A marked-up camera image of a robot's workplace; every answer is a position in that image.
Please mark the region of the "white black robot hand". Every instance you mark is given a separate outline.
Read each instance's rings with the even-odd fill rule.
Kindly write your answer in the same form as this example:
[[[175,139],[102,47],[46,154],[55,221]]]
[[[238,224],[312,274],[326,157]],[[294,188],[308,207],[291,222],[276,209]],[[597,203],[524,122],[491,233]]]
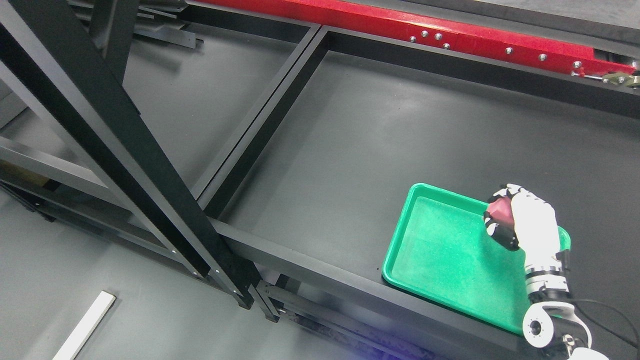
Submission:
[[[499,198],[510,198],[514,228],[501,226],[490,218],[489,203]],[[508,251],[521,249],[525,254],[525,271],[560,269],[562,262],[557,253],[561,242],[556,213],[550,203],[518,184],[507,183],[487,201],[483,214],[486,233]]]

